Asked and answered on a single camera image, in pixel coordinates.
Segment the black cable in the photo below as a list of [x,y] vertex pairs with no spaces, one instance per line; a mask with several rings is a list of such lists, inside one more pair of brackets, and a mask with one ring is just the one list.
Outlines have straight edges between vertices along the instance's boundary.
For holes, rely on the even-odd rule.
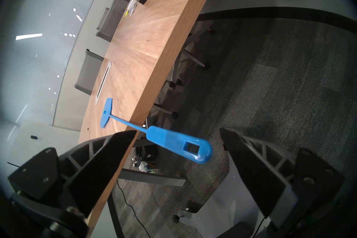
[[147,235],[149,236],[149,238],[151,238],[151,237],[150,237],[150,234],[147,232],[147,230],[146,230],[146,228],[144,227],[144,225],[141,223],[141,221],[139,221],[138,217],[136,216],[135,211],[134,211],[134,208],[133,208],[130,204],[128,204],[128,203],[126,202],[126,199],[125,199],[125,196],[124,196],[124,191],[120,188],[118,180],[116,180],[116,183],[118,184],[119,189],[120,189],[121,192],[123,193],[123,197],[124,197],[124,200],[125,200],[126,205],[128,205],[128,206],[131,207],[131,209],[132,209],[133,212],[134,212],[134,215],[135,215],[136,219],[137,219],[138,222],[142,225],[142,227],[145,229],[145,231],[146,231]]
[[254,238],[255,237],[255,235],[257,235],[257,232],[258,232],[258,230],[260,229],[260,226],[262,225],[262,223],[263,223],[263,221],[266,219],[266,217],[264,217],[263,219],[262,219],[262,221],[260,222],[260,224],[259,224],[259,226],[258,226],[258,228],[257,228],[257,231],[255,232],[255,234],[253,235],[253,237],[252,238]]

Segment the wooden table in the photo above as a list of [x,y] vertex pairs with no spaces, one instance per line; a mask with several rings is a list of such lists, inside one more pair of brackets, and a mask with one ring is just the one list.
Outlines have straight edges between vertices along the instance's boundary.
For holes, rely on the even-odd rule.
[[[138,4],[132,16],[121,19],[94,85],[79,143],[128,129],[115,120],[109,120],[104,129],[100,128],[99,121],[108,97],[113,98],[113,115],[143,124],[205,2],[148,0],[145,5]],[[112,65],[96,105],[96,94],[109,61]],[[89,235],[130,149],[131,146],[89,217]]]

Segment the screw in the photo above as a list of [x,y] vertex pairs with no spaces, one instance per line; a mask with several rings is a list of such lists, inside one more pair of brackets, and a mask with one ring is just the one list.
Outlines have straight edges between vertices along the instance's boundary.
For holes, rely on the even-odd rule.
[[305,182],[307,185],[314,185],[314,184],[315,184],[314,179],[311,178],[311,177],[304,177],[304,182]]

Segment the chair leg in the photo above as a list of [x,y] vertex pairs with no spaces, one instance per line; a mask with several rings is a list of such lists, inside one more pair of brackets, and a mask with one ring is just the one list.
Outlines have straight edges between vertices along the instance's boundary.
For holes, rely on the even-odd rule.
[[182,52],[182,54],[190,59],[192,59],[194,62],[196,62],[198,65],[205,67],[205,64],[203,64],[201,61],[199,61],[198,59],[196,59],[190,52],[188,52],[187,50],[184,50],[184,52]]
[[170,114],[173,119],[176,119],[176,118],[178,117],[177,112],[167,111],[166,109],[163,109],[162,107],[157,106],[156,104],[154,104],[154,105],[152,106],[152,108],[153,108],[153,109],[156,109],[156,110],[158,110],[158,111],[161,111],[161,112]]
[[172,76],[171,76],[171,81],[174,82],[174,80],[176,80],[176,74],[177,74],[177,69],[178,69],[178,64],[180,63],[180,59],[181,59],[181,53],[178,54],[175,63],[173,64],[173,72],[172,72]]

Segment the gray cushion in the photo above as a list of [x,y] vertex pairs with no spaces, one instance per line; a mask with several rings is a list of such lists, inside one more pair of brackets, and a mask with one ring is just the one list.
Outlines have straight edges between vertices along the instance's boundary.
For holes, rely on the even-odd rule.
[[103,60],[104,58],[90,52],[87,49],[81,72],[79,73],[74,87],[88,95],[91,95]]
[[96,36],[111,42],[130,0],[114,0]]
[[108,11],[109,11],[109,8],[106,7],[106,8],[105,8],[105,11],[104,11],[104,14],[103,14],[103,16],[102,16],[102,19],[100,19],[99,25],[97,26],[97,30],[100,30],[100,27],[102,26],[105,17],[107,17]]

